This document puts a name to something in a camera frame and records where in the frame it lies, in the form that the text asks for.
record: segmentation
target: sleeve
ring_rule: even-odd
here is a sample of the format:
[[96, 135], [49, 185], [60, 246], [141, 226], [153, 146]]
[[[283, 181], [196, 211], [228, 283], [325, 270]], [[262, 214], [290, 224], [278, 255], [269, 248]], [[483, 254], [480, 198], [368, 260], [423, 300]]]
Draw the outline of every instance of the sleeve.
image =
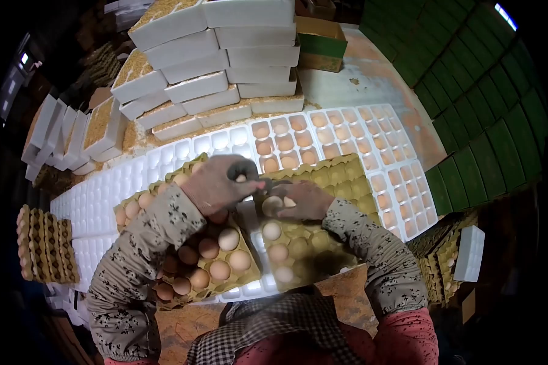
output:
[[189, 198], [171, 185], [139, 213], [103, 255], [87, 294], [93, 341], [104, 358], [149, 359], [161, 353], [151, 284], [167, 248], [179, 248], [201, 230], [205, 219]]
[[427, 290], [408, 247], [345, 199], [329, 206], [322, 227], [338, 235], [367, 263], [365, 293], [381, 321], [387, 314], [428, 305]]

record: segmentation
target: yellow egg tray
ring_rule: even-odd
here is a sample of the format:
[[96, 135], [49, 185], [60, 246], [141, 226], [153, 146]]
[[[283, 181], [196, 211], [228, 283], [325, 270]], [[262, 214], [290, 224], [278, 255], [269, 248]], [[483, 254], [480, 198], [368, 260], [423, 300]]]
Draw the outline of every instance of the yellow egg tray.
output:
[[[301, 165], [297, 170], [267, 173], [261, 177], [274, 181], [311, 180], [327, 193], [349, 200], [374, 223], [381, 225], [378, 209], [358, 154], [320, 161], [315, 166]], [[264, 216], [262, 203], [266, 198], [267, 196], [254, 196], [261, 228], [269, 222], [274, 222], [282, 229], [281, 236], [275, 241], [263, 237], [266, 250], [275, 244], [283, 244], [289, 250], [289, 257], [284, 262], [275, 263], [268, 258], [272, 272], [276, 273], [279, 267], [286, 266], [294, 273], [294, 279], [289, 283], [279, 281], [276, 274], [274, 275], [279, 291], [316, 283], [338, 274], [344, 267], [351, 268], [360, 263], [347, 245], [335, 240], [320, 224], [289, 223]]]

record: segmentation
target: light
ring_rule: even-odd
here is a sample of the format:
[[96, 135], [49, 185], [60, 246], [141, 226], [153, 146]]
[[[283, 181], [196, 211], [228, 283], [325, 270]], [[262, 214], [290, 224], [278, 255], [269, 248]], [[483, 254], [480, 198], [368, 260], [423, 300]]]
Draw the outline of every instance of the light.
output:
[[503, 19], [510, 25], [510, 27], [514, 30], [514, 32], [518, 29], [518, 26], [515, 25], [514, 19], [510, 17], [510, 15], [501, 7], [499, 4], [495, 4], [495, 10], [501, 15]]

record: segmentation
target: cardboard box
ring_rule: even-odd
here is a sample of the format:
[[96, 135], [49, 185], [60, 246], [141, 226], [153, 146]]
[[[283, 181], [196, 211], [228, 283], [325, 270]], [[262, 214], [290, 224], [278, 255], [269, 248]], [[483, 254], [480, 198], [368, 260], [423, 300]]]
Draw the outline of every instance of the cardboard box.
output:
[[347, 48], [339, 23], [303, 16], [295, 20], [301, 45], [300, 66], [339, 72]]

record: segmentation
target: stack of foam boxes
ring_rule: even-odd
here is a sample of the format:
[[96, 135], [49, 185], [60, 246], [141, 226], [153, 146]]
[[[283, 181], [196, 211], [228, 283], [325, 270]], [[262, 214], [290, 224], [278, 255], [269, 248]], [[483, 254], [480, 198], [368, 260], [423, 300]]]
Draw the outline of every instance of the stack of foam boxes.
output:
[[302, 110], [294, 0], [157, 0], [128, 35], [111, 92], [160, 140]]

